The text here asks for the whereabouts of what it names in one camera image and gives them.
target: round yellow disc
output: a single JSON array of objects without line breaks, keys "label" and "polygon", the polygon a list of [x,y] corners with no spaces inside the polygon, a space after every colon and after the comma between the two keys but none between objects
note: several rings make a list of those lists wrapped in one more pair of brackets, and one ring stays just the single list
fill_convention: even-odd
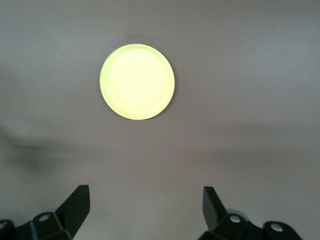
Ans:
[{"label": "round yellow disc", "polygon": [[129,44],[112,52],[102,65],[100,90],[109,107],[133,120],[161,113],[174,94],[175,77],[158,50]]}]

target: silver bolt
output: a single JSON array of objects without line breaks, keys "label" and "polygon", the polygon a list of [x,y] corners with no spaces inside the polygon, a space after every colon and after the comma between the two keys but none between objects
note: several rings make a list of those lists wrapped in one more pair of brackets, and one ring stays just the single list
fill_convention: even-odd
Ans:
[{"label": "silver bolt", "polygon": [[270,227],[275,230],[276,232],[283,232],[284,229],[282,228],[282,226],[280,226],[279,224],[276,224],[276,223],[272,223],[270,225]]},{"label": "silver bolt", "polygon": [[5,225],[6,225],[6,221],[4,221],[3,223],[0,223],[0,229],[2,229]]},{"label": "silver bolt", "polygon": [[232,216],[230,217],[230,220],[231,220],[232,222],[234,222],[235,224],[238,224],[238,223],[241,222],[240,218],[239,218],[238,216],[236,216],[236,215],[232,215]]},{"label": "silver bolt", "polygon": [[43,215],[41,217],[39,217],[39,222],[44,222],[45,220],[48,220],[49,219],[49,215]]}]

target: yellow plate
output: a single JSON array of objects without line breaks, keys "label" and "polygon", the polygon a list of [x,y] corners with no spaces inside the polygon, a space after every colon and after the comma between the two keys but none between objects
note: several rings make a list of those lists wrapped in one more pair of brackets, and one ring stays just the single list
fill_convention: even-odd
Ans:
[{"label": "yellow plate", "polygon": [[171,101],[174,72],[158,50],[129,44],[112,52],[102,65],[100,90],[109,107],[133,120],[152,118]]}]

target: gray background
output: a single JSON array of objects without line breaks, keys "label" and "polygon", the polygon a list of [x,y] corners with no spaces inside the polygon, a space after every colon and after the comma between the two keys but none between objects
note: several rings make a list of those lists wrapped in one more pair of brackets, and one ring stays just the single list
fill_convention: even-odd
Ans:
[{"label": "gray background", "polygon": [[[168,108],[104,102],[101,66],[150,45]],[[259,227],[319,238],[320,2],[2,0],[0,218],[22,224],[89,184],[77,240],[196,240],[203,186]]]}]

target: gray surface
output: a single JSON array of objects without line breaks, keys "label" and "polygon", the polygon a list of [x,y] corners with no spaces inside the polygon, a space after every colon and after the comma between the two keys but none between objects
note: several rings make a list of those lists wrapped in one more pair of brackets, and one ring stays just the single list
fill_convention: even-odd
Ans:
[{"label": "gray surface", "polygon": [[[89,184],[77,240],[196,240],[203,186],[254,224],[319,238],[320,3],[2,0],[0,218]],[[150,45],[176,90],[149,120],[104,102],[116,48]]]}]

